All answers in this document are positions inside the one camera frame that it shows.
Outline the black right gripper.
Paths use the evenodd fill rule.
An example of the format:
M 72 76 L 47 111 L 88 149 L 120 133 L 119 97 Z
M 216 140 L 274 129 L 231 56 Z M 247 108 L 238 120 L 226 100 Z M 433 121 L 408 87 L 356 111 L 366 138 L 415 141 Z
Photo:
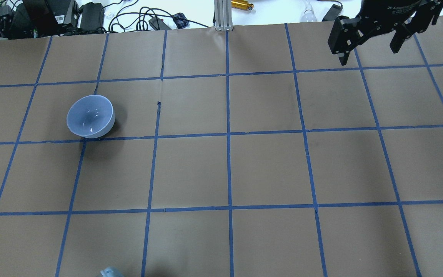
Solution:
M 357 46 L 394 32 L 389 47 L 396 54 L 407 39 L 436 25 L 442 9 L 443 0 L 363 0 L 357 16 L 334 20 L 327 43 L 345 66 Z

